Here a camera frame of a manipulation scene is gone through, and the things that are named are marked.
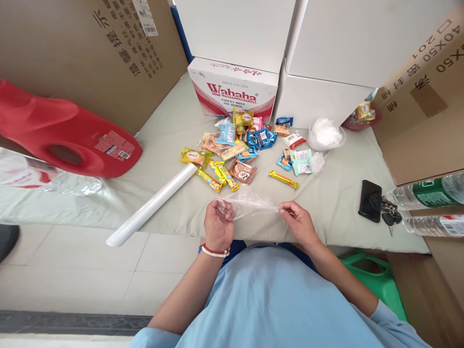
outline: green bottle label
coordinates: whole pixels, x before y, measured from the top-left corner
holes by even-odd
[[[442,178],[426,180],[414,184],[412,192],[419,202],[429,208],[462,205],[445,191]]]

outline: white box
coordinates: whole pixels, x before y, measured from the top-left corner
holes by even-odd
[[[450,24],[447,15],[459,2],[301,0],[287,51],[288,72],[380,87],[419,50],[432,55],[441,49],[430,33]],[[456,27],[450,25],[447,30]]]
[[[280,73],[280,88],[274,118],[293,117],[293,126],[308,129],[318,118],[336,125],[343,121],[372,92],[372,88],[290,75],[286,64]]]
[[[295,0],[176,0],[193,56],[280,72]]]
[[[269,123],[279,74],[196,57],[188,73],[205,115],[228,115],[232,106],[254,111]]]

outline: red plastic jug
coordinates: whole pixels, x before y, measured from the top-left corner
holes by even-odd
[[[121,127],[63,99],[40,98],[0,79],[0,134],[58,168],[80,175],[123,175],[142,148]],[[71,164],[51,146],[66,147],[81,158]]]

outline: wahaha box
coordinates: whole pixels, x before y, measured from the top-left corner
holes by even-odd
[[[188,66],[205,115],[231,115],[232,107],[271,119],[279,74],[195,58]]]

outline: light blue shirt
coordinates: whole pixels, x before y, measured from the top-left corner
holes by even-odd
[[[132,348],[429,347],[381,301],[368,318],[280,247],[249,247],[219,272],[182,336],[144,328]]]

